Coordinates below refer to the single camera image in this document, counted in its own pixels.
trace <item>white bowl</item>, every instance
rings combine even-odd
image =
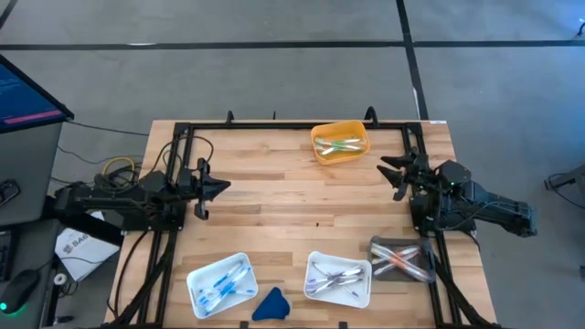
[[[258,294],[258,283],[256,282],[256,277],[254,276],[254,269],[252,268],[249,273],[246,274],[238,284],[236,285],[237,290],[254,290],[256,293],[254,295],[240,295],[240,294],[229,294],[227,295],[221,302],[219,302],[218,306],[216,306],[213,311],[208,314],[204,315],[203,312],[197,307],[196,298],[198,296],[198,292],[201,289],[210,288],[216,283],[222,276],[224,276],[231,268],[238,261],[243,261],[244,266],[250,266],[250,259],[248,255],[243,252],[237,253],[235,255],[231,255],[223,260],[216,261],[212,264],[209,264],[201,269],[192,271],[186,277],[186,287],[189,289],[189,298],[191,298],[191,305],[193,306],[193,313],[199,319],[205,319],[213,314],[217,314],[221,311],[225,311],[232,306],[236,306],[239,303],[246,302]]]
[[[309,279],[321,279],[325,277],[320,271],[318,271],[312,265],[313,262],[319,264],[319,269],[329,273],[337,273],[339,271],[349,270],[356,265],[361,265],[366,270],[366,273],[364,274],[364,280],[362,282],[356,282],[353,284],[348,284],[346,286],[352,292],[357,293],[359,297],[357,298],[353,296],[350,292],[348,292],[346,289],[342,287],[326,289],[322,292],[318,292],[317,294],[309,295],[306,291],[307,281]],[[332,302],[357,308],[366,308],[369,305],[371,286],[372,264],[370,264],[369,261],[351,260],[336,256],[329,256],[322,254],[319,251],[313,251],[309,255],[309,260],[307,262],[307,273],[306,276],[304,277],[303,287],[304,295],[308,299],[323,302]]]

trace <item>wooden table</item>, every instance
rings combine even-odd
[[[421,124],[431,166],[454,160],[447,125]],[[172,121],[153,123],[143,173],[171,140],[174,125]],[[231,187],[207,203],[209,221],[195,218],[194,203],[189,204],[184,230],[177,239],[165,328],[239,327],[240,321],[250,321],[250,327],[336,328],[343,321],[354,328],[434,327],[429,289],[422,283],[373,281],[371,302],[366,309],[312,301],[303,295],[307,257],[312,251],[366,259],[372,236],[419,236],[410,221],[408,199],[393,201],[394,190],[376,169],[382,164],[380,156],[404,154],[398,131],[368,131],[372,144],[368,154],[357,161],[332,166],[316,162],[308,131],[208,130],[198,131],[197,135],[215,145],[210,161],[212,176],[228,179]],[[191,164],[196,164],[198,157],[208,156],[205,143],[195,140],[193,147]],[[162,161],[158,167],[165,169]],[[134,232],[126,237],[116,278],[139,235]],[[447,232],[446,239],[455,281],[475,309],[488,321],[495,321],[477,247],[463,233]],[[144,282],[151,240],[152,234],[145,237],[130,261],[122,283],[121,309]],[[186,289],[187,274],[240,251],[250,257],[259,295],[198,320]],[[273,287],[284,292],[291,314],[282,322],[252,322],[253,311]],[[449,322],[449,304],[442,283],[439,288],[444,318]],[[151,322],[158,291],[157,283],[149,305]],[[105,321],[111,320],[112,314],[108,313]]]

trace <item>computer screen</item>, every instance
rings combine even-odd
[[[0,133],[62,122],[72,116],[22,71],[0,59]]]

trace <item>blue cloth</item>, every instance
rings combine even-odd
[[[252,315],[253,321],[260,321],[266,319],[284,320],[286,315],[291,312],[291,306],[282,296],[280,289],[274,287],[269,292],[268,296],[260,303],[260,306],[254,311]]]

